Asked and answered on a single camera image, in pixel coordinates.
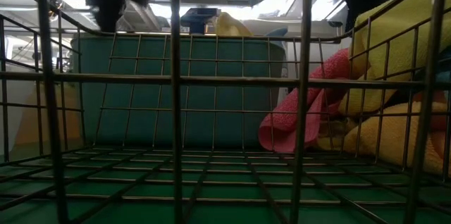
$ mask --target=yellow towel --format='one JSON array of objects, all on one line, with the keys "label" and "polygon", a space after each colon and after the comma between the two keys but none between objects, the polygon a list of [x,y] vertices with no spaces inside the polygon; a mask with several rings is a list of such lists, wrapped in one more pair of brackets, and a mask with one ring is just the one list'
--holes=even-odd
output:
[{"label": "yellow towel", "polygon": [[252,33],[239,20],[234,19],[228,13],[219,14],[215,29],[218,36],[252,36]]},{"label": "yellow towel", "polygon": [[[451,0],[445,0],[445,8],[451,7]],[[407,28],[416,25],[417,23],[431,17],[433,0],[404,0],[396,7],[389,10],[381,17],[375,19],[371,24],[371,43],[370,47],[386,40],[397,33],[406,30]],[[379,9],[384,7],[384,3],[377,8],[363,13],[357,18],[356,25],[366,22],[368,17]],[[426,62],[426,50],[428,44],[428,34],[431,24],[426,23],[419,28],[418,39],[418,53],[416,55],[416,66],[424,66]],[[363,52],[367,48],[368,27],[364,27],[358,31],[354,39],[354,55]],[[410,31],[390,42],[390,56],[388,60],[388,74],[400,72],[412,67],[412,54],[414,43],[414,31]],[[447,13],[443,18],[443,29],[441,48],[451,44],[451,13]],[[385,51],[386,45],[382,45],[369,52],[369,65],[367,80],[373,80],[377,77],[383,77],[385,66]],[[365,73],[365,59],[366,55],[355,58],[352,62],[353,78],[364,80]],[[388,79],[389,81],[408,81],[410,74],[406,73]],[[384,103],[393,95],[396,90],[387,90],[385,93]],[[381,90],[367,89],[364,100],[364,111],[376,111],[381,105]],[[347,95],[340,103],[339,112],[345,114],[346,112]],[[355,115],[360,112],[360,105],[362,100],[361,89],[351,89],[350,104],[348,114]]]},{"label": "yellow towel", "polygon": [[[407,113],[408,104],[398,104],[386,108],[384,114]],[[419,113],[421,109],[421,102],[414,102],[412,104],[412,112]],[[434,102],[433,112],[446,112],[446,104]],[[379,150],[379,157],[383,161],[402,165],[402,155],[404,152],[404,137],[406,128],[406,116],[386,116],[382,120],[381,145]],[[416,133],[418,131],[419,116],[412,116],[409,133],[409,147],[407,156],[407,166],[412,166],[414,158],[414,148],[416,145]],[[379,117],[371,117],[362,123],[359,154],[361,155],[375,155],[376,143],[378,136]],[[357,142],[358,127],[352,129],[345,137],[344,150],[349,153],[355,153]],[[437,148],[443,152],[444,137],[442,142],[435,142],[436,148],[431,141],[431,133],[428,135],[426,144],[426,155],[424,161],[424,170],[429,173],[441,174],[443,167],[443,160],[437,154]],[[330,150],[329,138],[321,138],[317,142],[318,147],[324,150]],[[341,139],[334,138],[334,149],[339,150]]]}]

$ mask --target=wire cage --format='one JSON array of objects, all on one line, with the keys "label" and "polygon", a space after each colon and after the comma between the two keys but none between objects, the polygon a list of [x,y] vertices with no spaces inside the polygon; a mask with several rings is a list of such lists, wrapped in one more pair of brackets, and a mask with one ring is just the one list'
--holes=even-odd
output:
[{"label": "wire cage", "polygon": [[[396,7],[404,0],[393,0],[377,13],[371,15],[366,23],[356,26],[351,32],[334,38],[320,39],[311,37],[311,12],[304,11],[302,16],[302,38],[282,37],[208,37],[208,36],[180,36],[178,9],[179,0],[171,0],[172,21],[171,35],[163,38],[159,57],[141,57],[142,45],[161,36],[136,33],[102,33],[96,32],[79,24],[62,11],[50,6],[59,15],[58,41],[51,38],[49,28],[47,0],[35,0],[39,5],[39,31],[17,23],[4,15],[0,15],[1,36],[1,82],[4,127],[4,162],[0,163],[0,222],[2,223],[449,223],[451,221],[451,183],[449,181],[449,117],[451,101],[446,100],[446,112],[433,112],[433,98],[435,90],[448,90],[447,82],[436,82],[435,73],[438,71],[438,54],[440,51],[440,35],[443,26],[443,16],[450,9],[445,8],[445,0],[434,0],[432,15],[411,28],[389,37],[380,44],[369,46],[372,22]],[[311,0],[303,1],[304,8],[311,8]],[[76,42],[73,46],[65,46],[62,42],[61,21],[73,24]],[[13,61],[5,56],[5,22],[17,25],[34,35],[36,54],[38,52],[37,37],[40,37],[42,49],[42,69],[35,66]],[[330,42],[339,42],[346,37],[352,37],[350,47],[350,64],[355,58],[368,59],[371,50],[379,46],[387,46],[385,68],[387,68],[390,53],[390,43],[407,32],[414,33],[412,42],[416,54],[419,28],[430,24],[428,33],[427,60],[424,67],[417,67],[412,59],[409,70],[389,73],[384,70],[383,77],[376,80],[328,80],[309,79],[310,63],[323,66],[322,46]],[[361,54],[352,54],[356,33],[366,28],[368,32],[367,49]],[[108,40],[111,49],[103,48],[109,55],[103,64],[103,73],[90,73],[83,68],[84,45],[83,33],[99,39]],[[115,45],[121,40],[132,39],[135,45],[133,51],[126,57],[115,54]],[[213,47],[211,52],[205,51],[210,57],[194,58],[191,52],[197,40],[206,40]],[[227,46],[219,48],[218,43],[231,41],[241,46],[242,53],[237,58],[220,58],[218,54],[226,50]],[[245,47],[248,43],[263,42],[267,46],[264,58],[247,58]],[[283,79],[273,76],[280,60],[273,60],[270,54],[271,42],[287,41],[301,42],[300,61],[286,62],[300,65],[296,71],[296,79]],[[75,61],[74,72],[63,72],[63,58],[58,60],[59,72],[54,72],[51,64],[51,42],[70,50]],[[321,61],[310,61],[310,45],[319,45]],[[188,47],[187,57],[183,57],[184,47]],[[131,71],[115,73],[112,68],[115,61],[120,64],[129,63]],[[158,62],[157,73],[140,73],[140,66],[146,62]],[[196,75],[196,63],[210,63],[211,74]],[[237,75],[224,76],[221,65],[236,63]],[[34,72],[8,72],[6,65],[14,64],[33,70]],[[263,66],[265,75],[247,74],[247,64]],[[400,74],[410,74],[413,78],[416,71],[425,71],[422,81],[389,81],[391,77]],[[37,103],[17,104],[15,100],[8,100],[7,84],[11,81],[36,82]],[[65,84],[69,82],[78,88],[79,104],[69,106],[64,99]],[[87,107],[87,97],[93,95],[95,89],[86,93],[86,86],[97,84],[96,93],[99,100]],[[124,135],[117,134],[115,125],[102,129],[102,119],[107,117],[108,99],[115,94],[109,89],[114,85],[127,85],[127,97],[122,104],[110,107],[112,110],[122,111],[121,115],[110,116],[121,120]],[[156,86],[153,91],[158,98],[155,106],[134,107],[133,100],[138,94],[139,86]],[[188,98],[193,99],[196,86],[210,87],[211,94],[200,96],[202,101],[212,101],[209,108],[190,107]],[[167,96],[169,105],[160,106],[162,88],[170,89]],[[221,87],[234,87],[234,94],[225,96],[237,102],[235,108],[221,109],[218,100]],[[248,97],[250,87],[265,88],[265,94],[258,97]],[[297,116],[297,146],[294,153],[280,153],[263,151],[252,144],[248,144],[250,137],[256,137],[258,127],[253,128],[253,120],[261,120],[266,114],[275,115],[272,89],[279,87],[296,87],[298,90]],[[319,89],[361,89],[361,111],[356,116],[348,117],[358,120],[358,133],[355,150],[347,151],[343,137],[336,141],[330,137],[332,151],[305,151],[304,132],[308,106],[306,103],[308,88]],[[407,112],[384,113],[381,109],[374,113],[365,113],[364,95],[368,89],[404,89],[409,94]],[[414,112],[413,91],[422,91],[421,110]],[[269,104],[265,108],[255,110],[253,102],[263,99]],[[22,107],[36,110],[38,113],[34,123],[38,128],[38,147],[32,150],[31,156],[10,156],[8,111],[11,107]],[[97,116],[89,120],[89,112],[95,110]],[[140,128],[148,131],[144,141],[128,139],[131,120],[134,112],[144,112],[138,120],[144,122]],[[75,112],[80,117],[81,147],[74,147],[70,143],[68,113]],[[157,134],[158,123],[162,123],[163,113],[171,120],[164,124],[162,130],[167,132],[163,136]],[[202,113],[202,117],[189,117],[191,113]],[[155,117],[153,123],[145,118]],[[329,131],[332,128],[330,113],[322,113],[327,117]],[[443,161],[441,174],[423,172],[425,163],[428,133],[433,115],[446,116],[446,140],[443,147]],[[393,165],[390,160],[384,161],[384,150],[381,149],[382,122],[392,117],[402,116],[407,122],[401,163]],[[376,118],[379,126],[376,128],[377,143],[372,156],[359,153],[361,144],[360,133],[363,122],[367,118]],[[190,119],[198,121],[200,126],[190,135],[187,123]],[[217,120],[238,120],[239,125],[233,132],[227,128],[221,130]],[[410,121],[418,122],[415,135],[410,135]],[[112,132],[102,138],[102,130]],[[225,141],[219,140],[225,135]],[[51,151],[46,146],[48,137]],[[163,137],[164,144],[159,143]],[[196,137],[208,138],[209,143],[188,144]],[[409,145],[409,139],[415,141],[414,148]]]}]

